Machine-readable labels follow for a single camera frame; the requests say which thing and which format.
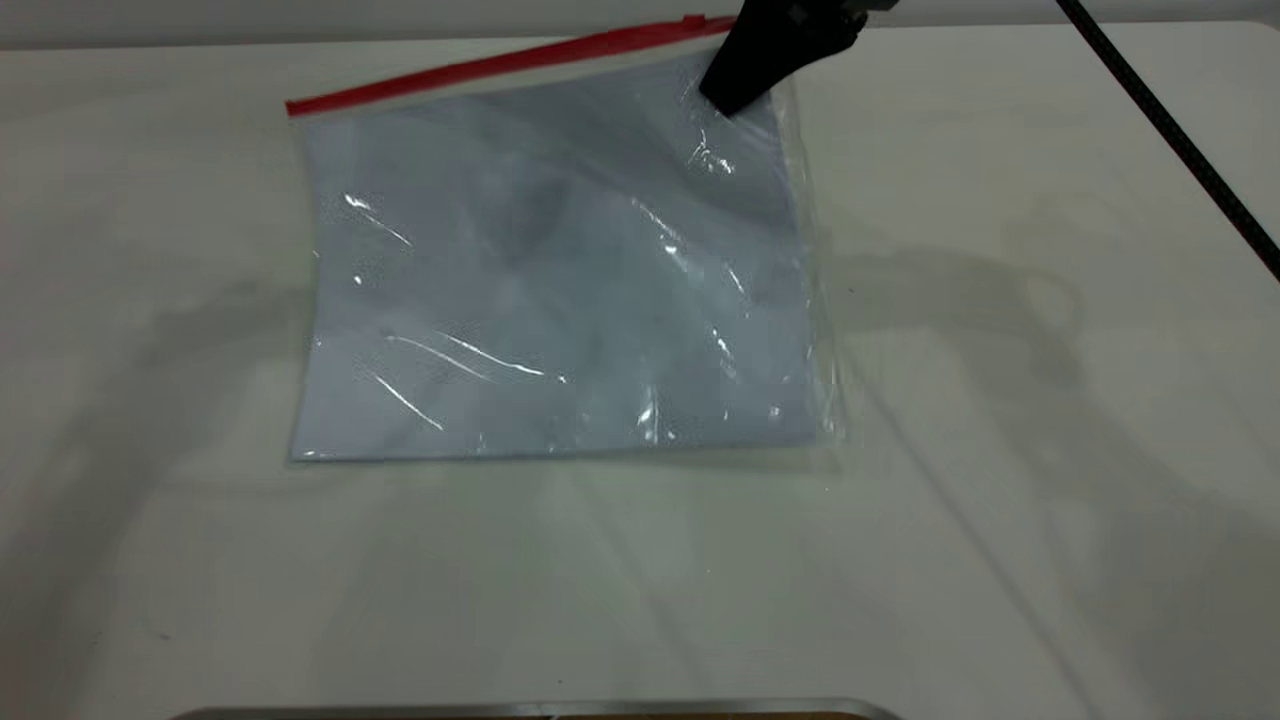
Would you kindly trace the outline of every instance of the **white table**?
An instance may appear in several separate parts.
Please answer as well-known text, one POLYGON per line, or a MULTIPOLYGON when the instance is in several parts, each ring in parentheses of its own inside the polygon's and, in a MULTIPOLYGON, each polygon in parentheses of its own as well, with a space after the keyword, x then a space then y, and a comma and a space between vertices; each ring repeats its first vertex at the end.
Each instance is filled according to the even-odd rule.
MULTIPOLYGON (((1280 35, 1108 29, 1280 232, 1280 35)), ((0 54, 0 716, 1280 714, 1280 286, 1069 27, 800 74, 847 445, 287 464, 280 100, 529 44, 0 54)))

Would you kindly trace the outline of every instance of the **red zipper seal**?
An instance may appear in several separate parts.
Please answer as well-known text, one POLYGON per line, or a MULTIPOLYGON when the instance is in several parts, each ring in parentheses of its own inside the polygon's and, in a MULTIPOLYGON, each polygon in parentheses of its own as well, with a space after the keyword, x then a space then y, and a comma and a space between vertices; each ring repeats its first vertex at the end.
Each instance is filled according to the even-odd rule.
POLYGON ((732 17, 707 19, 705 15, 685 15, 685 19, 678 23, 655 23, 611 29, 599 35, 530 47, 529 50, 520 50, 506 55, 494 55, 493 58, 433 68, 328 95, 289 100, 284 104, 284 108, 288 110, 291 118, 343 110, 346 108, 355 108, 356 105, 365 105, 366 102, 378 102, 390 97, 399 97, 401 95, 435 90, 460 82, 500 76, 503 73, 648 50, 649 47, 728 32, 732 27, 732 17))

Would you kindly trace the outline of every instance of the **white wall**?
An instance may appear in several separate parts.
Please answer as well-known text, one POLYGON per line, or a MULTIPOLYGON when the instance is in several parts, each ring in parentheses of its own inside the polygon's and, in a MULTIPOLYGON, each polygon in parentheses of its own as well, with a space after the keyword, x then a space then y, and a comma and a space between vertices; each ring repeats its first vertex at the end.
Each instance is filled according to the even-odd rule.
MULTIPOLYGON (((1100 18, 1239 19, 1280 0, 1084 0, 1100 18)), ((0 0, 0 47, 575 35, 740 0, 0 0)), ((1052 0, 902 0, 882 22, 1060 22, 1052 0)))

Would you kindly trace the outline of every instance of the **clear plastic bag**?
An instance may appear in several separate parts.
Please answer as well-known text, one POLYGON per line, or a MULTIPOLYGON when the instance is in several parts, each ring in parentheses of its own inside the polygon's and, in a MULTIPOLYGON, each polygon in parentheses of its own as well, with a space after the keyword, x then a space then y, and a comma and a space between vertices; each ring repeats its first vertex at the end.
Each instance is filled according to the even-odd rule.
POLYGON ((293 457, 837 432, 790 95, 728 119, 696 90, 728 27, 614 31, 291 102, 319 255, 293 457))

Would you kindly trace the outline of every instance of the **black cable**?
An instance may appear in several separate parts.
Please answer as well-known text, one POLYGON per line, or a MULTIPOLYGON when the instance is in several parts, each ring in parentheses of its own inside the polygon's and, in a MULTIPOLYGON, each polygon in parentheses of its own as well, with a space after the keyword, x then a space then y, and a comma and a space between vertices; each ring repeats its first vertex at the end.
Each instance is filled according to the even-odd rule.
POLYGON ((1208 159, 1187 137, 1178 120, 1169 114, 1169 110, 1156 99, 1156 95, 1147 87, 1147 83, 1138 77, 1138 73, 1124 59, 1124 55, 1116 50, 1116 46, 1111 44, 1102 32, 1102 28, 1098 27, 1098 23, 1093 22, 1093 18, 1080 5, 1079 0, 1057 0, 1057 4, 1066 13, 1066 17, 1070 18, 1075 29, 1080 31, 1080 35, 1084 36, 1085 42, 1093 47, 1093 51, 1097 53, 1102 63, 1111 70, 1111 74, 1120 81, 1129 97, 1133 97, 1138 108, 1147 114, 1147 119, 1151 120, 1151 124, 1156 126, 1156 129, 1164 136, 1165 142, 1183 159, 1187 169, 1196 176, 1196 179, 1204 187, 1204 191, 1213 199, 1213 202, 1217 202, 1219 209, 1222 210, 1226 219, 1231 220, 1235 229, 1244 237, 1244 242, 1249 243, 1249 247, 1257 252, 1262 264, 1271 270, 1276 281, 1280 281, 1280 247, 1276 247, 1276 243, 1271 241, 1267 231, 1258 224, 1258 220, 1244 206, 1244 202, 1240 202, 1240 199, 1226 184, 1222 176, 1217 174, 1217 170, 1213 169, 1208 159))

